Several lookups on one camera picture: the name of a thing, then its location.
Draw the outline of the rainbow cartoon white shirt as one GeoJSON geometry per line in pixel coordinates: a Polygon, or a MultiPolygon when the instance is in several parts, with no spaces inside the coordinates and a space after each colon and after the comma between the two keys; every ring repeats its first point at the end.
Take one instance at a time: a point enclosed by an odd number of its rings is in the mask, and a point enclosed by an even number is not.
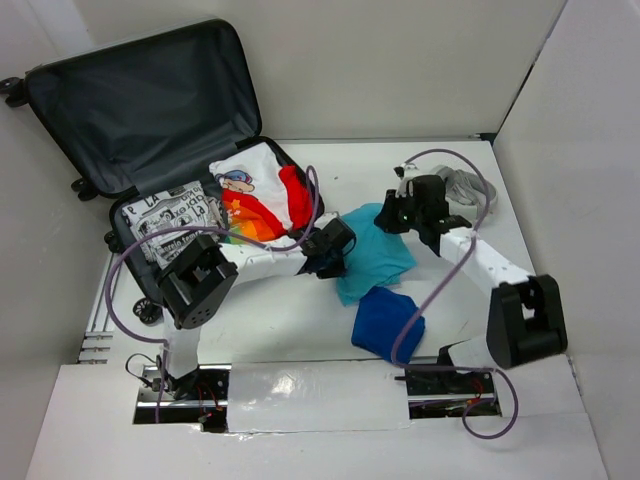
{"type": "Polygon", "coordinates": [[[221,202],[235,233],[268,242],[311,220],[312,194],[297,167],[280,163],[266,143],[211,163],[209,172],[222,189],[221,202]]]}

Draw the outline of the light blue shirt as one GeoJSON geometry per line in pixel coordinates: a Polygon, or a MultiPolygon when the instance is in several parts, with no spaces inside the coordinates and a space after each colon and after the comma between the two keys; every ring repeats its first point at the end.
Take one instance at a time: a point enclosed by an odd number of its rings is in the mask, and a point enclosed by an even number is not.
{"type": "Polygon", "coordinates": [[[344,257],[346,272],[336,281],[343,306],[360,301],[373,287],[396,285],[417,261],[399,235],[385,233],[374,224],[382,210],[380,203],[366,203],[342,216],[354,231],[355,246],[344,257]]]}

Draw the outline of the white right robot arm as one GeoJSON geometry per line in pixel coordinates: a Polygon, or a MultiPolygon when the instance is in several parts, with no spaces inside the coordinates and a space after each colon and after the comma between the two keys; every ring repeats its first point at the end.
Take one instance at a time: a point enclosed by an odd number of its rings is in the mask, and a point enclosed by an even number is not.
{"type": "Polygon", "coordinates": [[[395,173],[399,186],[386,191],[374,224],[390,234],[416,231],[489,298],[485,344],[491,360],[510,369],[564,353],[568,338],[557,281],[515,265],[479,239],[463,216],[451,214],[440,176],[402,167],[395,173]]]}

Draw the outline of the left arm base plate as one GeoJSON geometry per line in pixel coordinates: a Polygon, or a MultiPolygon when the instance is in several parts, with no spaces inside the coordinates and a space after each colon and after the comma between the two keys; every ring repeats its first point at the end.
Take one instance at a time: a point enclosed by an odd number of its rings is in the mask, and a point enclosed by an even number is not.
{"type": "Polygon", "coordinates": [[[159,419],[161,424],[198,424],[203,431],[226,432],[230,372],[230,364],[202,365],[195,379],[185,384],[185,392],[172,393],[166,386],[157,403],[160,372],[145,365],[141,377],[148,384],[140,383],[133,423],[155,424],[159,419]]]}

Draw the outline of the newspaper print cloth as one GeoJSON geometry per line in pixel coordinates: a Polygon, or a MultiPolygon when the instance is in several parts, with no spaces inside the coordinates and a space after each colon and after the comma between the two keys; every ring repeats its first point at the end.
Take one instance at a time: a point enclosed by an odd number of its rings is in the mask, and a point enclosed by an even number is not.
{"type": "MultiPolygon", "coordinates": [[[[224,226],[220,201],[207,196],[199,181],[133,202],[122,209],[122,215],[136,239],[170,228],[224,226]]],[[[195,236],[191,231],[170,232],[150,239],[141,249],[148,262],[155,262],[164,269],[195,236]]]]}

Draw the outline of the dark blue towel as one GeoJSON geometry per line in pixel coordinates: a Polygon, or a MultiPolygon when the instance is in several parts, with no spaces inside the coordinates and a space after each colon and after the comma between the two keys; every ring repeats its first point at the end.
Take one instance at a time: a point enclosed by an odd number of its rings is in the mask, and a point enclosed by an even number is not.
{"type": "Polygon", "coordinates": [[[351,344],[391,362],[393,345],[417,309],[409,296],[373,287],[359,302],[351,344]]]}

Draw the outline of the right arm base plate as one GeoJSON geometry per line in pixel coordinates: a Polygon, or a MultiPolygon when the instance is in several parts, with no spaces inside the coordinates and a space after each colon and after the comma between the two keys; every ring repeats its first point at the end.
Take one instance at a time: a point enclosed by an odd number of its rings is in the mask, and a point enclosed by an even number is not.
{"type": "Polygon", "coordinates": [[[501,408],[490,373],[415,372],[405,370],[394,380],[406,388],[411,420],[500,416],[501,408]]]}

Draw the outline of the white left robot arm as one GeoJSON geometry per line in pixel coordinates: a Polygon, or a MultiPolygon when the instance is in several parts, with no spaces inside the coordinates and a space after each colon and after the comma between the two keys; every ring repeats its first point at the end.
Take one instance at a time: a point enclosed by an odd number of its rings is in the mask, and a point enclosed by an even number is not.
{"type": "Polygon", "coordinates": [[[340,277],[346,272],[344,257],[355,245],[356,234],[339,217],[312,229],[300,245],[282,237],[262,249],[196,236],[158,280],[167,342],[158,362],[162,389],[175,399],[187,398],[196,390],[201,329],[234,286],[301,274],[340,277]]]}

